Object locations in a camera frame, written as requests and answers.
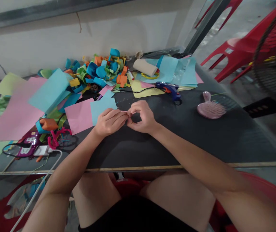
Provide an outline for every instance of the metal pole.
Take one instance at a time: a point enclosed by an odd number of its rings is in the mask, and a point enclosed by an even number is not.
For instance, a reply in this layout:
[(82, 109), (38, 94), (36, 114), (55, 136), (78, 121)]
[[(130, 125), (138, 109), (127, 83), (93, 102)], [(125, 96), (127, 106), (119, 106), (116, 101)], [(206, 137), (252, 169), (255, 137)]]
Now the metal pole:
[(200, 26), (198, 27), (196, 33), (194, 34), (193, 38), (190, 40), (189, 44), (187, 45), (186, 49), (184, 50), (185, 54), (193, 54), (194, 51), (197, 49), (199, 44), (208, 34), (211, 27), (214, 25), (216, 20), (225, 10), (226, 6), (229, 4), (230, 0), (215, 0), (213, 6), (207, 13), (207, 15), (202, 20)]

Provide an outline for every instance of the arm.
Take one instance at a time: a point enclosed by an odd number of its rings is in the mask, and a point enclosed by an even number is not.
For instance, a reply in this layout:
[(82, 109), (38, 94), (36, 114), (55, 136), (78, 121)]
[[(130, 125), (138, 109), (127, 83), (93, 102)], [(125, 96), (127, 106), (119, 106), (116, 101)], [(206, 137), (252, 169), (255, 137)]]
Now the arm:
[(82, 177), (96, 147), (119, 130), (128, 115), (120, 110), (105, 110), (87, 137), (63, 160), (49, 178), (23, 231), (64, 231), (69, 196)]
[(139, 123), (128, 120), (136, 131), (149, 133), (195, 178), (201, 181), (222, 204), (238, 231), (276, 231), (276, 206), (233, 168), (172, 133), (154, 119), (146, 101), (132, 104), (128, 113), (139, 112)]

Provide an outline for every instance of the pink hair brush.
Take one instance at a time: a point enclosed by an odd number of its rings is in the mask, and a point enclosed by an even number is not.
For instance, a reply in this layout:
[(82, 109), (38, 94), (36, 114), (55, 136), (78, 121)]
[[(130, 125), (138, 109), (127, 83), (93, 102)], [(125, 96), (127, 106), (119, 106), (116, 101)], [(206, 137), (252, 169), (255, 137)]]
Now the pink hair brush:
[(209, 92), (205, 91), (202, 95), (205, 102), (197, 106), (197, 111), (200, 115), (208, 119), (218, 119), (226, 113), (223, 105), (211, 101), (211, 94)]

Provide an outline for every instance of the wooden table trim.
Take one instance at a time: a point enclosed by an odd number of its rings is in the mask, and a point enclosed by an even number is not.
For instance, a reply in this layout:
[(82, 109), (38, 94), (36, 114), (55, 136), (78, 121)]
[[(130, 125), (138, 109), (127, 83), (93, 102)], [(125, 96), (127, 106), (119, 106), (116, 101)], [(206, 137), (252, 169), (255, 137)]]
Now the wooden table trim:
[[(255, 168), (255, 167), (276, 167), (275, 162), (254, 162), (254, 163), (228, 163), (233, 168)], [(127, 167), (127, 168), (98, 168), (98, 169), (86, 169), (86, 172), (116, 172), (116, 171), (158, 171), (158, 170), (171, 170), (171, 169), (182, 169), (182, 165), (173, 166), (150, 166), (150, 167)], [(33, 174), (45, 174), (49, 170), (37, 170), (37, 171), (6, 171), (0, 172), (2, 175), (33, 175)]]

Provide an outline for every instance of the paper roll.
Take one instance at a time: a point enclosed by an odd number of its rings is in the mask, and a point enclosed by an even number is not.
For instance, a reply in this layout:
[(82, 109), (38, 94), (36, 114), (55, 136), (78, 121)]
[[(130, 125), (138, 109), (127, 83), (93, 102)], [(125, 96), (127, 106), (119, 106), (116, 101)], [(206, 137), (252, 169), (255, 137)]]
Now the paper roll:
[(133, 68), (150, 77), (152, 77), (157, 70), (156, 66), (149, 64), (148, 62), (145, 61), (145, 59), (137, 59), (134, 62)]

